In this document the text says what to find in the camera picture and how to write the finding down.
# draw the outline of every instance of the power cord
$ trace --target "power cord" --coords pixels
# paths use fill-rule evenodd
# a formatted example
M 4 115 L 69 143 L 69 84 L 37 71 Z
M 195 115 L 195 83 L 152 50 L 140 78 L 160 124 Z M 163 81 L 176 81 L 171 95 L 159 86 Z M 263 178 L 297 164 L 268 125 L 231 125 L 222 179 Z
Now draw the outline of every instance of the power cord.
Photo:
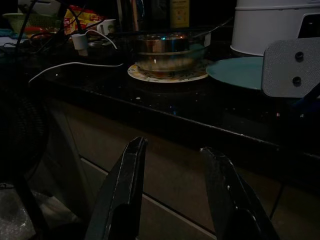
M 89 29 L 89 30 L 87 30 L 87 31 L 85 32 L 85 34 L 87 34 L 88 32 L 94 32 L 94 33 L 96 33 L 96 34 L 99 34 L 99 35 L 102 36 L 103 38 L 107 39 L 107 40 L 113 45 L 113 47 L 114 47 L 115 49 L 118 49 L 117 46 L 116 46 L 116 44 L 115 44 L 110 38 L 108 38 L 107 36 L 103 35 L 102 33 L 98 32 L 98 31 L 96 31 L 96 30 L 93 30 L 93 29 Z
M 79 31 L 79 33 L 83 33 L 84 32 L 84 30 L 82 29 L 82 27 L 81 27 L 81 23 L 80 23 L 80 21 L 79 21 L 79 18 L 78 18 L 78 16 L 76 15 L 76 13 L 72 10 L 72 8 L 69 6 L 69 4 L 67 4 L 66 2 L 64 2 L 64 1 L 62 1 L 62 0 L 56 0 L 58 3 L 61 3 L 62 5 L 65 5 L 67 8 L 68 8 L 68 10 L 71 12 L 71 14 L 74 16 L 74 18 L 75 18 L 75 21 L 76 21 L 76 25 L 77 25 L 77 28 L 78 28 L 78 31 Z
M 79 18 L 79 16 L 83 13 L 83 11 L 85 10 L 85 7 L 87 6 L 87 4 L 85 3 L 81 9 L 81 11 L 79 12 L 79 14 L 74 18 L 74 20 L 72 22 L 70 22 L 67 26 L 63 26 L 62 30 L 64 30 L 64 28 L 69 27 L 71 24 L 73 24 L 77 18 Z
M 86 6 L 86 5 L 83 6 L 83 8 L 82 8 L 81 12 L 78 14 L 78 16 L 83 12 L 83 10 L 85 9 L 85 6 Z M 100 21 L 98 21 L 98 22 L 96 22 L 96 23 L 94 23 L 94 24 L 91 24 L 91 25 L 87 26 L 84 30 L 88 30 L 89 28 L 92 28 L 92 27 L 94 27 L 94 26 L 97 26 L 98 24 L 102 23 L 104 20 L 106 20 L 106 18 L 103 18 L 102 20 L 100 20 Z M 42 46 L 41 48 L 39 48 L 39 50 L 37 50 L 36 52 L 34 52 L 34 54 L 39 54 L 39 53 L 41 53 L 41 52 L 45 49 L 45 47 L 46 47 L 47 45 L 49 45 L 63 30 L 64 30 L 64 28 L 60 29 L 57 33 L 55 33 L 54 36 L 51 37 L 47 42 L 45 42 L 45 43 L 43 44 L 43 46 Z M 64 44 L 68 41 L 68 39 L 69 39 L 69 37 L 70 37 L 71 35 L 74 35 L 74 34 L 77 34 L 77 33 L 79 33 L 79 31 L 76 30 L 76 31 L 73 32 L 73 33 L 70 33 L 70 34 L 65 35 L 65 39 L 66 39 L 66 40 L 64 41 L 64 43 L 63 43 L 62 45 L 64 45 Z
M 33 34 L 30 38 L 29 38 L 29 43 L 30 43 L 30 45 L 32 46 L 32 47 L 37 47 L 37 46 L 35 46 L 34 44 L 33 44 L 33 39 L 35 38 L 35 37 L 38 37 L 38 36 L 53 36 L 53 35 L 55 35 L 54 33 L 52 33 L 52 32 L 40 32 L 40 33 L 35 33 L 35 34 Z
M 100 64 L 91 64 L 91 63 L 84 63 L 84 62 L 79 62 L 79 61 L 73 61 L 73 62 L 66 62 L 66 63 L 62 63 L 59 65 L 55 65 L 52 67 L 49 67 L 43 71 L 41 71 L 40 73 L 38 73 L 37 75 L 35 75 L 33 78 L 31 78 L 28 82 L 28 84 L 30 85 L 31 81 L 36 79 L 37 77 L 39 77 L 41 74 L 51 70 L 51 69 L 55 69 L 58 67 L 62 67 L 62 66 L 67 66 L 67 65 L 84 65 L 84 66 L 92 66 L 92 67 L 102 67 L 102 68 L 116 68 L 116 67 L 120 67 L 123 65 L 123 63 L 119 64 L 119 65 L 100 65 Z
M 20 30 L 20 33 L 19 33 L 19 37 L 16 41 L 16 45 L 15 45 L 15 49 L 14 49 L 14 54 L 16 57 L 18 57 L 18 53 L 19 53 L 19 45 L 20 45 L 20 42 L 22 40 L 22 37 L 24 35 L 24 32 L 25 32 L 25 28 L 26 28 L 26 25 L 28 23 L 28 19 L 30 17 L 30 14 L 32 12 L 32 9 L 34 8 L 35 4 L 38 2 L 38 0 L 34 0 L 31 2 L 30 4 L 30 7 L 29 7 L 29 10 L 28 12 L 26 13 L 25 15 L 25 18 L 24 18 L 24 21 L 23 21 L 23 24 L 22 24 L 22 27 L 21 27 L 21 30 Z

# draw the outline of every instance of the metal bowl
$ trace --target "metal bowl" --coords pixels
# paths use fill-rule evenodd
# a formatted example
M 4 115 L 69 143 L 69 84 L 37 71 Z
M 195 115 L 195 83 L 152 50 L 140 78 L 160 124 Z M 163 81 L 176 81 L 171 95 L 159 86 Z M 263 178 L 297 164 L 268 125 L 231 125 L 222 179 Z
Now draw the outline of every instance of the metal bowl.
M 134 46 L 139 68 L 152 72 L 175 72 L 191 68 L 206 53 L 204 38 L 189 34 L 152 34 L 140 36 Z

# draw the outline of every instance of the kitchen appliance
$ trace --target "kitchen appliance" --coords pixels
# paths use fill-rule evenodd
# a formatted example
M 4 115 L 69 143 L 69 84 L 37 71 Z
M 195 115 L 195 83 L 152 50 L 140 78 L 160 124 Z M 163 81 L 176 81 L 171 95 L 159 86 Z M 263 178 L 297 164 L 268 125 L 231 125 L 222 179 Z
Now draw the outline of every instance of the kitchen appliance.
M 193 37 L 194 33 L 147 34 L 134 43 L 136 65 L 152 72 L 175 72 L 193 67 L 204 58 L 211 34 Z
M 320 37 L 281 40 L 265 50 L 262 90 L 266 95 L 303 98 L 319 83 Z
M 263 56 L 274 41 L 320 36 L 319 18 L 320 0 L 238 0 L 231 49 Z

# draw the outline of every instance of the black granite countertop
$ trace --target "black granite countertop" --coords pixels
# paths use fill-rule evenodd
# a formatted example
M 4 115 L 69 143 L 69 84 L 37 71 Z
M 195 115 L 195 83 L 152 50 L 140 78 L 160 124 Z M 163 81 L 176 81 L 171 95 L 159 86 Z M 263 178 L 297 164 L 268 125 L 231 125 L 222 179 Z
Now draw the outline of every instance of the black granite countertop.
M 209 58 L 232 57 L 229 46 L 213 43 Z M 29 78 L 57 63 L 36 60 L 37 67 L 25 63 Z M 290 100 L 211 77 L 170 84 L 139 81 L 127 74 L 128 67 L 63 66 L 30 86 L 188 148 L 210 146 L 237 166 L 320 193 L 320 148 L 312 140 L 319 133 L 315 114 L 291 115 Z

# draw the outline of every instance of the cable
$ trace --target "cable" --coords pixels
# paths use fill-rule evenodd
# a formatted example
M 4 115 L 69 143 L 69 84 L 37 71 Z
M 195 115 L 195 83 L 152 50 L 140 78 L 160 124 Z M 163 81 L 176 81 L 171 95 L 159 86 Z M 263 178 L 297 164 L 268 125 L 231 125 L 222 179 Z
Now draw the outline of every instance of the cable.
M 102 20 L 100 20 L 100 21 L 98 21 L 98 22 L 94 23 L 94 24 L 88 25 L 84 30 L 88 30 L 89 28 L 95 27 L 95 26 L 97 26 L 97 25 L 101 24 L 104 20 L 106 20 L 106 17 L 105 17 L 105 18 L 103 18 Z M 65 35 L 65 36 L 66 36 L 66 37 L 70 37 L 71 35 L 73 35 L 73 34 L 77 34 L 77 33 L 78 33 L 77 31 L 74 31 L 73 33 L 70 33 L 70 34 Z
M 28 23 L 28 19 L 29 19 L 29 17 L 30 17 L 30 14 L 31 14 L 31 12 L 32 12 L 32 9 L 34 8 L 34 6 L 35 6 L 35 4 L 36 4 L 37 2 L 38 2 L 38 0 L 34 0 L 34 1 L 31 2 L 30 7 L 29 7 L 29 10 L 28 10 L 28 12 L 26 13 L 26 16 L 25 16 L 25 18 L 24 18 L 22 27 L 21 27 L 21 29 L 20 29 L 19 37 L 18 37 L 18 39 L 17 39 L 17 41 L 16 41 L 16 45 L 15 45 L 15 49 L 14 49 L 14 54 L 15 54 L 16 57 L 18 56 L 18 53 L 19 53 L 19 45 L 20 45 L 20 42 L 21 42 L 22 37 L 23 37 L 23 35 L 24 35 L 25 28 L 26 28 L 26 25 L 27 25 L 27 23 Z
M 198 37 L 200 37 L 200 36 L 202 36 L 202 35 L 210 34 L 211 32 L 213 32 L 213 31 L 215 31 L 215 30 L 223 27 L 223 26 L 226 25 L 227 23 L 229 23 L 232 19 L 234 19 L 233 16 L 230 17 L 228 20 L 224 21 L 223 23 L 220 23 L 220 24 L 219 24 L 218 26 L 216 26 L 215 28 L 213 28 L 213 29 L 211 29 L 211 30 L 209 30 L 209 31 L 201 32 L 201 33 L 193 36 L 193 38 L 198 38 Z
M 79 18 L 79 16 L 83 13 L 83 10 L 85 10 L 85 7 L 87 6 L 87 4 L 85 3 L 81 9 L 81 11 L 79 12 L 79 14 L 76 16 L 77 18 Z M 72 22 L 70 22 L 67 26 L 63 26 L 63 28 L 67 28 L 69 27 L 71 24 L 73 24 L 76 21 L 76 18 L 74 18 L 74 20 Z
M 79 62 L 79 61 L 66 62 L 66 63 L 62 63 L 62 64 L 59 64 L 59 65 L 56 65 L 56 66 L 49 67 L 49 68 L 41 71 L 40 73 L 35 75 L 33 78 L 31 78 L 29 80 L 28 84 L 30 85 L 32 80 L 36 79 L 37 77 L 39 77 L 41 74 L 45 73 L 46 71 L 49 71 L 51 69 L 55 69 L 55 68 L 58 68 L 58 67 L 62 67 L 62 66 L 73 65 L 73 64 L 84 65 L 84 66 L 92 66 L 92 67 L 103 67 L 103 68 L 116 68 L 116 67 L 120 67 L 120 66 L 123 65 L 123 63 L 121 63 L 119 65 L 100 65 L 100 64 L 84 63 L 84 62 Z
M 38 37 L 38 36 L 43 36 L 43 35 L 55 35 L 55 33 L 52 33 L 52 32 L 40 32 L 40 33 L 35 33 L 35 34 L 33 34 L 30 38 L 29 38 L 29 43 L 30 43 L 30 45 L 31 46 L 33 46 L 33 47 L 37 47 L 37 46 L 34 46 L 33 44 L 32 44 L 32 40 L 35 38 L 35 37 Z
M 79 21 L 79 18 L 78 18 L 78 16 L 75 14 L 75 12 L 72 10 L 72 8 L 69 6 L 69 4 L 67 4 L 67 3 L 65 3 L 64 1 L 61 1 L 61 0 L 56 0 L 56 1 L 57 1 L 58 3 L 61 3 L 62 5 L 65 5 L 65 6 L 68 8 L 68 10 L 71 12 L 71 14 L 72 14 L 72 15 L 74 16 L 74 18 L 75 18 L 78 31 L 79 31 L 80 33 L 83 33 L 84 30 L 83 30 L 82 27 L 81 27 L 81 23 L 80 23 L 80 21 Z
M 49 43 L 51 43 L 57 36 L 58 34 L 60 34 L 61 31 L 59 30 L 57 33 L 55 33 L 48 41 L 46 41 L 42 47 L 40 47 L 36 52 L 34 52 L 34 54 L 38 54 L 40 53 Z
M 104 37 L 105 39 L 107 39 L 110 43 L 112 43 L 112 45 L 113 45 L 113 47 L 114 47 L 115 49 L 118 49 L 117 46 L 116 46 L 116 44 L 115 44 L 110 38 L 108 38 L 107 36 L 103 35 L 102 33 L 98 32 L 98 31 L 96 31 L 96 30 L 93 30 L 93 29 L 89 29 L 89 30 L 87 30 L 87 31 L 85 32 L 85 34 L 87 34 L 88 32 L 95 32 L 95 33 L 99 34 L 100 36 L 102 36 L 102 37 Z

